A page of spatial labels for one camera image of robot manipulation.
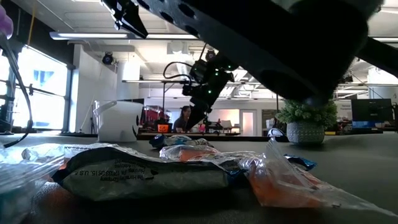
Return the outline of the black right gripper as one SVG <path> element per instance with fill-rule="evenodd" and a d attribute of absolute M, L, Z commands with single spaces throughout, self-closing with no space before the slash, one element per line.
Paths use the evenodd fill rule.
<path fill-rule="evenodd" d="M 215 57 L 205 62 L 207 64 L 205 76 L 202 79 L 190 76 L 195 86 L 183 86 L 182 94 L 190 96 L 190 101 L 194 104 L 190 107 L 187 130 L 191 130 L 205 118 L 207 111 L 214 105 L 226 84 L 234 82 L 232 71 L 239 67 L 221 53 L 217 53 Z"/>

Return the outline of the clear wrapped red gummy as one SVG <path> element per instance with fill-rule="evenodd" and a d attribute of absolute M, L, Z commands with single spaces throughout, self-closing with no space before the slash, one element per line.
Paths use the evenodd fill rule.
<path fill-rule="evenodd" d="M 198 146 L 174 145 L 174 146 L 163 147 L 159 151 L 159 156 L 161 159 L 167 161 L 186 162 L 194 157 L 202 156 L 205 154 L 214 154 L 214 153 L 219 153 L 219 151 L 207 145 L 198 145 Z"/>
<path fill-rule="evenodd" d="M 239 167 L 263 207 L 371 210 L 398 217 L 291 164 L 275 140 L 266 144 L 263 153 L 241 159 Z"/>

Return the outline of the black monitor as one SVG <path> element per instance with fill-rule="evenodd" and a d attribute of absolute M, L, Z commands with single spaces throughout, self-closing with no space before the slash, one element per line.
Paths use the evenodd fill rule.
<path fill-rule="evenodd" d="M 351 111 L 353 129 L 371 129 L 393 121 L 391 99 L 351 100 Z"/>

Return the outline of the person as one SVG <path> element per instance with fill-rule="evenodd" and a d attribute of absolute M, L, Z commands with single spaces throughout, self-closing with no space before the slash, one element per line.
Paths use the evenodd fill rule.
<path fill-rule="evenodd" d="M 181 108 L 180 116 L 176 119 L 173 125 L 174 133 L 186 133 L 190 131 L 190 129 L 187 128 L 187 122 L 189 120 L 190 114 L 191 114 L 190 106 L 183 106 Z"/>

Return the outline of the white plastic bucket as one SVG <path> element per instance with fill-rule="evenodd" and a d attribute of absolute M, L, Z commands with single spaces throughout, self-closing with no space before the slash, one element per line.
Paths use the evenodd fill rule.
<path fill-rule="evenodd" d="M 98 141 L 135 142 L 143 104 L 131 101 L 95 101 Z"/>

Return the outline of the black tall table frame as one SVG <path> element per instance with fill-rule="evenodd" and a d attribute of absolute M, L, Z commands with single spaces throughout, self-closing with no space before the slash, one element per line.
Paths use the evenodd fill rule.
<path fill-rule="evenodd" d="M 192 81 L 191 80 L 190 81 L 187 81 L 187 80 L 181 80 L 181 81 L 178 81 L 178 80 L 162 80 L 162 84 L 163 84 L 162 112 L 163 112 L 163 115 L 162 115 L 162 118 L 160 119 L 162 123 L 166 122 L 166 118 L 165 118 L 165 93 L 167 91 L 166 91 L 165 86 L 168 83 L 171 83 L 171 84 L 178 83 L 178 84 L 181 84 L 183 86 L 192 86 Z"/>

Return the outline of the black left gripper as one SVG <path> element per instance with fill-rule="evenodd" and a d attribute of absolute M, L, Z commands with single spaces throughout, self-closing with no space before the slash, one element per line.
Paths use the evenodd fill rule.
<path fill-rule="evenodd" d="M 368 37 L 383 0 L 136 0 L 210 44 L 265 87 L 322 105 Z"/>

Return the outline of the long ceiling light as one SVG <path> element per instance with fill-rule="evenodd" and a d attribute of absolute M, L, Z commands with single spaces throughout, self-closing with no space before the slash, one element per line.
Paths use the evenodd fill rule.
<path fill-rule="evenodd" d="M 126 40 L 198 40 L 190 34 L 148 34 L 146 37 L 139 37 L 131 33 L 66 33 L 50 32 L 53 40 L 89 40 L 89 39 L 126 39 Z"/>

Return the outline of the black table mat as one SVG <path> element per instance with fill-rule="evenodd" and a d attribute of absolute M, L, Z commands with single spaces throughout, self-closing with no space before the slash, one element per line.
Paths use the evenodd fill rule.
<path fill-rule="evenodd" d="M 280 145 L 317 163 L 313 175 L 391 211 L 262 207 L 246 186 L 145 198 L 91 202 L 46 183 L 21 224 L 398 224 L 398 134 L 328 136 L 320 147 Z"/>

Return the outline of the artificial green potted plant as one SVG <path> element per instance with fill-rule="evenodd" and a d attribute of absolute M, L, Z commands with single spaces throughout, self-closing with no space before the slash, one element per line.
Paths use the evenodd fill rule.
<path fill-rule="evenodd" d="M 284 107 L 276 118 L 286 124 L 289 142 L 299 146 L 316 146 L 323 142 L 325 130 L 336 123 L 337 106 L 333 100 L 323 106 L 284 100 Z"/>

